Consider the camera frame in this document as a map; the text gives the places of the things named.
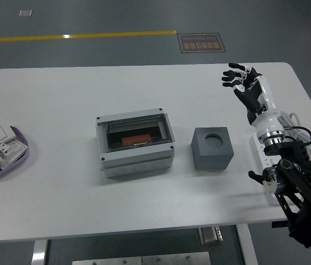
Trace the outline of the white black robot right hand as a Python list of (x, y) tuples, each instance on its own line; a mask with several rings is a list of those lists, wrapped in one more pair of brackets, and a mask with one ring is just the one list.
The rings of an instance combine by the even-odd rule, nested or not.
[(246, 107), (248, 122), (256, 128), (258, 140), (284, 138), (284, 128), (278, 121), (278, 109), (266, 77), (251, 66), (238, 63), (228, 66), (230, 70), (223, 72), (223, 86), (232, 88)]

